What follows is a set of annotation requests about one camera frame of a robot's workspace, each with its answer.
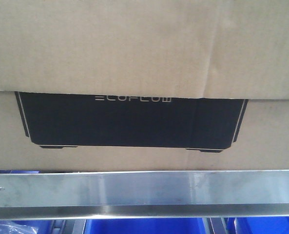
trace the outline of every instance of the metal shelf bar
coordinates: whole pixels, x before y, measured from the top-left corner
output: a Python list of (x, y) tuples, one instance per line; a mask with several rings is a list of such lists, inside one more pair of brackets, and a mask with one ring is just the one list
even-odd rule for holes
[(289, 170), (0, 174), (0, 219), (289, 215)]

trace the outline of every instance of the black printed graphic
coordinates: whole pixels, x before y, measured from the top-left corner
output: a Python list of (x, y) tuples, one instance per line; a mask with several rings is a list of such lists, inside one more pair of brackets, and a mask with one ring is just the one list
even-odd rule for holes
[(43, 148), (137, 146), (220, 152), (247, 100), (16, 93), (26, 135)]

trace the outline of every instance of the blue bin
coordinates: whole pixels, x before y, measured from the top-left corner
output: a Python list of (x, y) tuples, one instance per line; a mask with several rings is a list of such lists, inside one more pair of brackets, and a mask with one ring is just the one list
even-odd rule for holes
[(84, 234), (205, 234), (201, 218), (88, 220)]
[(289, 217), (236, 218), (236, 234), (289, 234)]

